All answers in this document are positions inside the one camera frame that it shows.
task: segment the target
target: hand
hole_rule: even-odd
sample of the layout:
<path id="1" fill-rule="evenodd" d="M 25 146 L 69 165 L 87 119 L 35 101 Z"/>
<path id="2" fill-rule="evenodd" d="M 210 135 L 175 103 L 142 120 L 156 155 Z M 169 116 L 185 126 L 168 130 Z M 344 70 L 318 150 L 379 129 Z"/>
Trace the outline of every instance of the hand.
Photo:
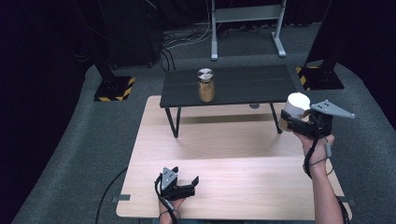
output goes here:
<path id="1" fill-rule="evenodd" d="M 180 208 L 181 204 L 186 200 L 186 198 L 183 199 L 177 199 L 175 201 L 169 201 L 169 203 L 171 203 L 175 210 L 177 210 L 177 212 L 174 212 L 175 216 L 178 218 L 179 213 L 178 213 L 178 209 Z M 166 207 L 160 202 L 158 201 L 159 206 L 160 206 L 160 214 L 162 214 L 160 216 L 160 224 L 170 224 L 172 223 L 172 218 L 169 215 L 169 213 L 167 213 L 167 209 Z"/>
<path id="2" fill-rule="evenodd" d="M 303 144 L 304 155 L 306 155 L 306 153 L 308 153 L 309 148 L 312 147 L 314 140 L 309 139 L 300 133 L 295 133 L 295 132 L 293 132 L 293 133 L 300 139 L 301 143 Z M 330 135 L 326 136 L 326 139 L 332 146 L 332 144 L 334 143 L 334 135 L 330 134 Z M 311 157 L 311 160 L 309 161 L 309 163 L 313 164 L 313 163 L 315 163 L 317 161 L 321 161 L 327 157 L 327 154 L 326 154 L 327 141 L 326 141 L 326 139 L 320 138 L 318 140 L 318 143 L 315 147 L 315 151 L 312 154 L 312 157 Z M 309 170 L 310 170 L 311 174 L 313 172 L 319 173 L 319 174 L 326 174 L 326 160 L 310 166 Z"/>

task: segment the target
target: light wood tabletop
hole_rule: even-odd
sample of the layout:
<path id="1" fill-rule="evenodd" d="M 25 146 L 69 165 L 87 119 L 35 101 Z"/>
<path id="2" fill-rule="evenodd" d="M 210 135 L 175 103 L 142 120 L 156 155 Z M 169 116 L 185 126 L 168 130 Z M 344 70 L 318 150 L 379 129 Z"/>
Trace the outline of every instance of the light wood tabletop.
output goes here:
<path id="1" fill-rule="evenodd" d="M 158 217 L 154 181 L 163 167 L 177 166 L 178 185 L 200 178 L 195 196 L 179 210 L 182 218 L 314 220 L 301 143 L 293 133 L 277 133 L 268 104 L 185 107 L 183 134 L 175 138 L 160 101 L 148 98 L 121 190 L 130 199 L 119 201 L 120 217 Z M 274 104 L 277 114 L 283 106 Z M 335 172 L 329 178 L 335 194 L 344 196 Z"/>

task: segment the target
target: table leg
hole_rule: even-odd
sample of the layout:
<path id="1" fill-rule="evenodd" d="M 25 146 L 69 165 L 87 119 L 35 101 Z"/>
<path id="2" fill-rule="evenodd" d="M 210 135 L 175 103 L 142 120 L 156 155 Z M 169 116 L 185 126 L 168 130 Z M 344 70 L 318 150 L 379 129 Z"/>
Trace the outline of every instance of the table leg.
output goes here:
<path id="1" fill-rule="evenodd" d="M 177 116 L 176 116 L 176 128 L 175 124 L 172 119 L 171 111 L 169 108 L 165 108 L 166 116 L 168 117 L 169 124 L 171 125 L 172 133 L 174 134 L 175 138 L 178 138 L 178 126 L 180 124 L 180 111 L 181 107 L 177 108 Z"/>
<path id="2" fill-rule="evenodd" d="M 279 57 L 281 57 L 281 58 L 286 57 L 285 49 L 283 48 L 282 42 L 280 42 L 280 39 L 279 39 L 280 28 L 282 26 L 283 16 L 285 14 L 286 1 L 287 0 L 282 0 L 282 2 L 280 4 L 280 11 L 279 11 L 279 15 L 277 18 L 276 31 L 271 33 L 272 37 L 274 39 L 274 43 L 276 45 L 277 53 L 279 54 Z"/>
<path id="3" fill-rule="evenodd" d="M 212 55 L 211 60 L 218 60 L 218 39 L 216 37 L 216 5 L 215 0 L 212 0 Z"/>
<path id="4" fill-rule="evenodd" d="M 272 103 L 270 103 L 270 106 L 271 106 L 271 110 L 273 112 L 273 117 L 274 117 L 274 122 L 275 122 L 275 126 L 276 126 L 276 129 L 277 129 L 277 132 L 278 133 L 282 133 L 282 130 L 279 128 L 279 125 L 277 123 L 277 116 L 276 116 L 276 112 L 275 112 L 275 109 L 274 109 L 274 105 Z"/>

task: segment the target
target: black table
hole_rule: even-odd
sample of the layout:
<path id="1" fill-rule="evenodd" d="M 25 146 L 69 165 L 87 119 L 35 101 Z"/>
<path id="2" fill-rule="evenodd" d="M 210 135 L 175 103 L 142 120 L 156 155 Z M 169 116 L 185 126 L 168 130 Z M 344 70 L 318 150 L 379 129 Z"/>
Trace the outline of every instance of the black table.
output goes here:
<path id="1" fill-rule="evenodd" d="M 165 109 L 175 138 L 178 137 L 181 107 L 203 105 L 270 104 L 277 131 L 282 133 L 273 103 L 284 103 L 291 93 L 297 92 L 286 65 L 212 68 L 216 96 L 209 103 L 198 98 L 198 70 L 165 75 L 160 107 Z M 170 107 L 177 107 L 176 127 Z"/>

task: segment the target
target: glass jar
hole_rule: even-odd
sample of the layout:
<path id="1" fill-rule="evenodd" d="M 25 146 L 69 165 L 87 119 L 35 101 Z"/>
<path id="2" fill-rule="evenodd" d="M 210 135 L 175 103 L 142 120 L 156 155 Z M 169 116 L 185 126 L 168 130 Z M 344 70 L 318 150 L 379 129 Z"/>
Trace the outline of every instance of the glass jar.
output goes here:
<path id="1" fill-rule="evenodd" d="M 214 72 L 210 68 L 203 68 L 198 71 L 198 96 L 199 99 L 208 103 L 215 99 Z"/>

